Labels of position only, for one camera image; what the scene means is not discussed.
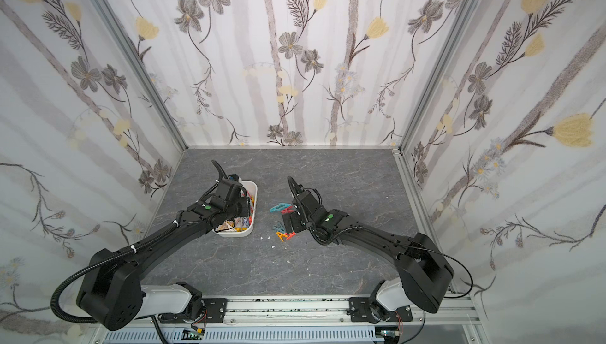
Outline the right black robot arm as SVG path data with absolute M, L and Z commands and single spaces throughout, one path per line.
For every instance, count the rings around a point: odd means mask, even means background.
M 437 248 L 427 235 L 413 237 L 391 234 L 368 226 L 345 211 L 328 210 L 317 189 L 287 178 L 293 197 L 293 211 L 282 215 L 288 233 L 307 231 L 321 246 L 351 246 L 385 260 L 398 274 L 391 281 L 382 280 L 367 298 L 350 298 L 349 312 L 353 322 L 380 323 L 412 320 L 405 314 L 410 307 L 435 314 L 445 299 L 468 296 L 473 287 L 461 295 L 447 295 L 455 270 L 454 257 Z

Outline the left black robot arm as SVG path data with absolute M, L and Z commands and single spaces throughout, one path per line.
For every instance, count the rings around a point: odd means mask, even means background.
M 100 323 L 109 331 L 162 314 L 188 321 L 202 317 L 202 293 L 191 285 L 143 287 L 141 282 L 181 247 L 227 221 L 251 216 L 252 202 L 238 175 L 212 164 L 218 171 L 214 185 L 171 223 L 130 246 L 97 252 L 88 267 L 61 282 L 50 298 L 53 314 L 70 323 Z

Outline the red clothespin by teal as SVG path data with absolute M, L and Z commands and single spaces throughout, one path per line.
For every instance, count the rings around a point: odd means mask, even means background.
M 292 213 L 294 211 L 296 211 L 295 207 L 294 206 L 289 206 L 288 208 L 285 208 L 284 210 L 282 210 L 280 213 L 282 215 L 285 215 L 285 214 L 290 214 L 290 213 Z

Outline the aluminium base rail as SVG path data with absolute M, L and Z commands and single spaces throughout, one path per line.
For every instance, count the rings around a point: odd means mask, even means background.
M 195 323 L 175 317 L 134 320 L 119 331 L 100 327 L 90 331 L 84 343 L 168 343 L 164 329 L 190 328 L 203 333 L 208 328 L 276 328 L 276 327 L 369 327 L 374 328 L 382 343 L 487 343 L 489 338 L 470 298 L 447 299 L 436 314 L 417 307 L 405 310 L 410 321 L 388 321 L 376 324 L 353 322 L 350 298 L 367 295 L 322 296 L 233 296 L 205 300 L 204 315 Z

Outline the teal clothespin upper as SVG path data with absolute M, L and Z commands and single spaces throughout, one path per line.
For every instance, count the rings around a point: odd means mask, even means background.
M 270 208 L 270 212 L 281 212 L 283 210 L 286 210 L 290 206 L 291 206 L 291 204 L 288 204 L 288 203 L 280 203 L 280 204 L 277 204 L 277 205 L 273 206 L 272 208 Z

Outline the mint clothespin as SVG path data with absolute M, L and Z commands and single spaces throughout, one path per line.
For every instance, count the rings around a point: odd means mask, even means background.
M 273 228 L 276 230 L 276 232 L 285 234 L 286 233 L 286 229 L 284 227 L 284 225 L 281 222 L 277 222 Z

